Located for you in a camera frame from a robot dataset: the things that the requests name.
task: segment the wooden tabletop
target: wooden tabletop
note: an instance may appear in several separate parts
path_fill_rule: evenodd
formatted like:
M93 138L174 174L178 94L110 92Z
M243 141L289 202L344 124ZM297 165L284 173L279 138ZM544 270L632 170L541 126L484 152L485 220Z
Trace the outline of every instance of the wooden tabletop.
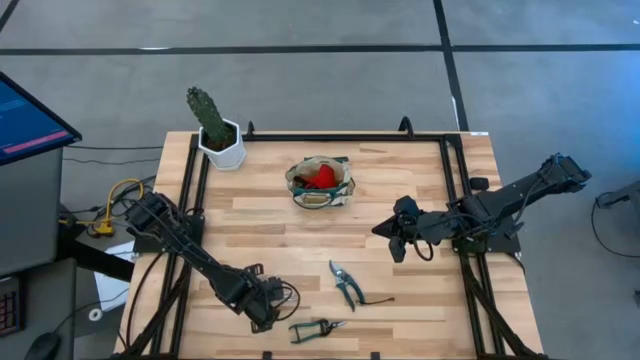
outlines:
M191 135L168 133L158 169L155 190L176 203ZM462 139L469 176L487 177L493 190L499 188L489 137L462 133ZM238 171L220 172L209 167L203 247L234 267L264 264L266 274L298 288L300 309L290 319L276 323L273 330L253 335L248 318L224 307L204 277L194 272L180 357L260 358L263 351L272 351L274 358L369 358L371 352L380 352L382 358L475 357L460 263L450 242L436 247L429 263L408 249L404 263L394 264L388 241L371 234L371 228L391 216L395 200L404 195L416 199L425 211L446 209L448 198L437 143L246 142L245 147L247 158ZM450 154L460 195L453 149ZM349 157L357 182L350 204L311 211L292 202L284 173L314 155ZM199 154L190 204L201 159ZM132 290L138 287L153 257L138 259ZM541 352L522 269L504 254L488 254L487 259L498 309L525 344ZM351 312L335 287L329 260L355 278L368 301L393 296L395 302L358 306ZM132 338L158 306L165 263L166 259L161 259L144 283L133 316ZM130 291L122 334L132 297ZM488 322L484 311L481 313L485 343L491 351ZM290 325L320 318L347 324L326 338L302 345L289 343ZM169 347L172 326L173 312L165 326L164 351Z

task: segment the plant pot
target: plant pot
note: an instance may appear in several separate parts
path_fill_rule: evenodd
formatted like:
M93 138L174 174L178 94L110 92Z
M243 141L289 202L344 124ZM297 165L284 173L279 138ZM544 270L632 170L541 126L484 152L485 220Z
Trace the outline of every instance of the plant pot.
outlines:
M222 119L229 126L233 126L236 132L236 142L222 151L213 151L204 145L204 138L207 136L204 129L200 127L200 136L198 138L198 147L208 157L213 166L220 171L237 170L244 158L247 156L247 151L242 144L242 133L240 132L240 126L227 119Z

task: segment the computer screen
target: computer screen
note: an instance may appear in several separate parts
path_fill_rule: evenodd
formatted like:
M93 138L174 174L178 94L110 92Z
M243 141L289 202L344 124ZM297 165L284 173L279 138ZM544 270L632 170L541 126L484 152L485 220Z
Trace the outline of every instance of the computer screen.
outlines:
M0 165L80 139L75 129L0 73Z

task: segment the concrete floor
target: concrete floor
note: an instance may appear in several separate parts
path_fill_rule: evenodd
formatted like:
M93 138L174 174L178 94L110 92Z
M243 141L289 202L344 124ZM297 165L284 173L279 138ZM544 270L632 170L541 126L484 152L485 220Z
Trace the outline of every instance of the concrete floor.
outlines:
M0 0L6 6L8 0ZM640 42L633 0L445 0L456 44ZM424 0L22 0L0 33L2 48L163 47L331 43L438 43ZM640 53L456 54L471 130L492 136L509 182L550 153L592 172L587 188L527 209L527 282L546 353L567 359L636 359L640 351L640 260L605 252L593 238L593 198L640 179ZM455 130L440 53L0 57L6 72L76 127L85 145L161 144L170 130L195 130L185 103L197 84L223 114L258 129L388 130L403 115L419 130ZM123 161L158 151L65 150L65 156ZM62 201L104 202L125 177L156 164L66 162ZM604 241L640 253L627 204L597 214ZM104 248L128 240L84 239ZM96 297L80 271L78 304ZM110 354L121 312L100 323L79 316L76 358Z

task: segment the green-handled pruner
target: green-handled pruner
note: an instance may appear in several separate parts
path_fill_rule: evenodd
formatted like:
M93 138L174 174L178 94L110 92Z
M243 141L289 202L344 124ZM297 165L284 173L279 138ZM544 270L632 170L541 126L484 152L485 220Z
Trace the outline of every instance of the green-handled pruner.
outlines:
M333 276L336 277L336 287L342 291L342 294L347 299L347 302L351 307L351 311L356 311L356 305L353 303L353 300L351 300L349 292L347 292L348 285L351 285L351 287L353 287L353 289L356 291L356 295L358 295L358 301L360 302L360 304L366 304L362 290L360 290L360 287L358 286L358 284L356 284L356 281L353 280L351 275L347 274L347 272L344 271L344 269L342 269L340 265L332 262L331 260L329 260L329 268L331 269Z
M324 337L331 333L331 330L337 328L338 326L343 326L346 324L346 321L338 321L338 322L329 322L327 319L320 319L318 321L313 321L310 323L300 323L289 326L289 330L294 329L296 331L296 339L292 340L292 344L302 344L305 341L309 341L311 339L315 339L318 337ZM320 332L314 333L305 337L300 337L299 328L311 328L314 326L320 326Z

